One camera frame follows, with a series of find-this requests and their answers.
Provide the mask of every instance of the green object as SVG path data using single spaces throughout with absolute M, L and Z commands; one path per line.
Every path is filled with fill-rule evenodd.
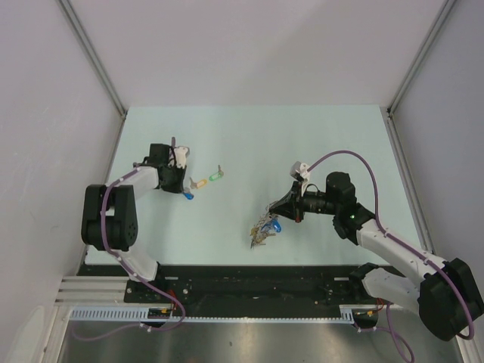
M 215 174 L 212 174 L 210 177 L 209 177 L 209 180 L 211 182 L 214 182 L 215 180 L 217 179 L 220 179 L 222 176 L 224 176 L 224 172 L 222 171 L 222 168 L 219 166 L 219 171 L 216 172 Z

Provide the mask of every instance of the metal frame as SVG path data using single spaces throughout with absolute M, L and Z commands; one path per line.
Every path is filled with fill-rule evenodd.
M 452 9 L 459 0 L 446 0 L 445 3 L 440 8 L 440 11 L 437 15 L 437 18 L 433 21 L 432 26 L 430 27 L 429 32 L 427 33 L 422 45 L 418 49 L 417 55 L 415 56 L 414 60 L 412 61 L 410 68 L 408 69 L 405 77 L 403 78 L 402 83 L 400 84 L 395 96 L 393 96 L 390 105 L 388 106 L 387 110 L 390 116 L 392 116 L 397 107 L 400 104 L 403 96 L 405 95 L 408 87 L 411 84 L 411 81 L 417 75 L 418 70 L 422 67 L 422 64 L 427 59 L 427 56 L 432 48 L 432 45 L 437 39 L 437 36 L 442 31 L 445 23 L 447 22 L 448 16 L 450 15 Z
M 64 16 L 67 19 L 69 25 L 71 25 L 74 35 L 76 36 L 79 44 L 84 51 L 86 57 L 88 58 L 89 62 L 93 66 L 94 72 L 98 76 L 101 84 L 106 89 L 113 106 L 118 111 L 119 115 L 124 119 L 126 117 L 126 108 L 123 106 L 119 95 L 117 94 L 116 89 L 113 86 L 113 83 L 110 80 L 110 77 L 107 75 L 106 68 L 101 62 L 101 59 L 98 56 L 98 53 L 94 49 L 91 40 L 89 39 L 87 32 L 82 26 L 81 20 L 77 16 L 74 7 L 70 3 L 70 0 L 56 0 L 60 6 L 60 9 Z
M 170 304 L 132 304 L 124 302 L 128 277 L 68 276 L 63 278 L 56 306 L 156 306 L 168 308 Z
M 45 342 L 42 353 L 36 359 L 41 363 L 56 363 L 61 354 L 62 344 L 67 332 L 69 317 L 72 308 L 69 306 L 56 306 L 48 339 Z
M 396 131 L 393 117 L 387 114 L 387 116 L 384 117 L 384 122 L 390 144 L 392 145 L 393 154 L 395 155 L 395 160 L 400 171 L 400 177 L 402 178 L 403 187 L 405 189 L 405 193 L 407 194 L 408 202 L 410 203 L 410 211 L 412 217 L 414 218 L 414 223 L 415 227 L 417 228 L 417 234 L 420 239 L 420 244 L 425 250 L 434 252 L 435 250 L 432 238 L 429 234 L 429 228 L 427 227 L 424 212 L 417 196 L 414 180 L 411 177 L 410 168 L 408 166 L 408 162 L 405 157 L 399 135 Z
M 457 338 L 457 349 L 461 352 L 464 363 L 480 363 L 484 361 L 479 353 L 475 340 Z

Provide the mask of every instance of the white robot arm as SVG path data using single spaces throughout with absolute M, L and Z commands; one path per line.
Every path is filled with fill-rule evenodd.
M 357 202 L 355 186 L 344 172 L 327 176 L 325 192 L 307 191 L 313 167 L 294 164 L 290 174 L 296 181 L 282 199 L 271 205 L 269 213 L 295 222 L 301 222 L 305 213 L 334 216 L 334 229 L 342 239 L 376 253 L 401 274 L 367 263 L 349 277 L 355 295 L 380 297 L 418 314 L 442 340 L 450 340 L 483 314 L 484 302 L 467 264 L 459 259 L 445 261 L 384 228 L 374 213 Z
M 138 220 L 135 201 L 148 191 L 162 189 L 183 193 L 183 179 L 187 166 L 187 147 L 152 144 L 150 155 L 143 163 L 135 163 L 129 178 L 123 179 L 108 196 L 106 234 L 109 248 L 129 267 L 132 280 L 136 277 L 152 281 L 157 275 L 158 263 L 136 243 Z M 106 250 L 101 233 L 101 206 L 106 185 L 89 185 L 85 191 L 82 215 L 82 240 L 97 250 Z

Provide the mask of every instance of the metal plate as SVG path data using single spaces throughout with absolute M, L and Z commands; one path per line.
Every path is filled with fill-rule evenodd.
M 417 362 L 454 363 L 461 359 L 453 342 L 435 338 L 419 318 L 393 314 L 396 330 L 409 342 Z M 125 323 L 74 321 L 76 332 L 93 337 Z M 380 324 L 386 326 L 382 316 Z M 348 324 L 183 324 L 164 333 L 132 328 L 93 343 L 66 335 L 61 363 L 269 363 L 403 361 L 385 333 L 358 334 Z

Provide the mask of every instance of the small object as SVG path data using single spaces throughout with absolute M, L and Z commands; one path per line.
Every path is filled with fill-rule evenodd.
M 269 213 L 270 206 L 271 204 L 267 206 L 266 208 L 267 213 L 264 216 L 262 216 L 257 222 L 257 224 L 250 230 L 250 236 L 252 237 L 250 248 L 263 245 L 265 244 L 264 240 L 267 237 L 272 237 L 276 235 L 276 233 L 272 233 L 271 230 L 272 229 L 275 230 L 275 228 L 272 227 L 273 221 L 274 220 L 277 221 L 278 216 L 272 215 L 271 213 Z M 281 225 L 279 225 L 279 223 L 277 225 L 279 230 L 281 230 Z
M 200 189 L 203 188 L 208 181 L 206 179 L 202 179 L 200 181 L 195 182 L 192 178 L 190 178 L 190 188 L 191 189 Z
M 273 229 L 276 233 L 281 233 L 282 231 L 282 227 L 281 224 L 278 222 L 277 216 L 273 217 L 271 221 L 265 223 L 265 225 L 263 225 L 261 228 L 262 231 L 270 231 L 271 229 Z
M 195 198 L 195 196 L 190 193 L 190 188 L 184 188 L 183 189 L 183 195 L 188 199 L 188 200 L 192 200 Z
M 212 174 L 210 177 L 209 177 L 209 180 L 211 182 L 214 182 L 215 180 L 218 180 L 220 179 L 222 176 L 224 176 L 224 172 L 222 171 L 222 168 L 219 166 L 219 171 L 216 172 L 215 174 Z

